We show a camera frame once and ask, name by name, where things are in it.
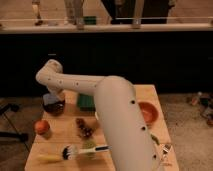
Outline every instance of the brush bristles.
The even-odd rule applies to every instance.
[[[78,148],[75,145],[70,145],[64,148],[62,156],[65,160],[70,160],[78,155]]]

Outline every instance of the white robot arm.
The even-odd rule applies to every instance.
[[[164,171],[128,80],[63,74],[62,65],[52,59],[37,73],[36,80],[56,95],[67,89],[94,97],[117,171]]]

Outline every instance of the bowl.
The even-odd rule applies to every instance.
[[[147,125],[153,124],[158,119],[158,110],[150,102],[138,102],[141,113]]]

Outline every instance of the wooden tabletop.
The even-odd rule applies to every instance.
[[[171,138],[164,120],[164,115],[159,103],[159,99],[153,85],[135,85],[138,101],[152,103],[159,112],[157,121],[149,128],[150,133],[155,135],[160,142],[156,146],[159,156],[162,155],[162,149],[166,143],[171,143]],[[64,160],[56,163],[43,163],[37,160],[39,154],[57,154],[61,155],[62,150],[70,144],[76,144],[82,147],[83,140],[77,135],[76,118],[84,118],[86,123],[93,128],[93,140],[97,145],[106,144],[101,126],[94,116],[94,112],[81,111],[76,106],[77,93],[64,91],[65,108],[63,114],[55,117],[44,112],[43,119],[48,120],[51,126],[52,135],[49,139],[36,135],[32,145],[25,170],[27,171],[115,171],[113,161],[109,152],[97,153],[94,158],[79,157],[73,160]],[[179,171],[173,147],[171,148],[165,160],[165,171]]]

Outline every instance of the dark background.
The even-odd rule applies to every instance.
[[[62,63],[64,73],[119,75],[155,84],[159,93],[213,87],[210,31],[2,34],[0,50],[0,97],[47,92],[35,75],[50,58]]]

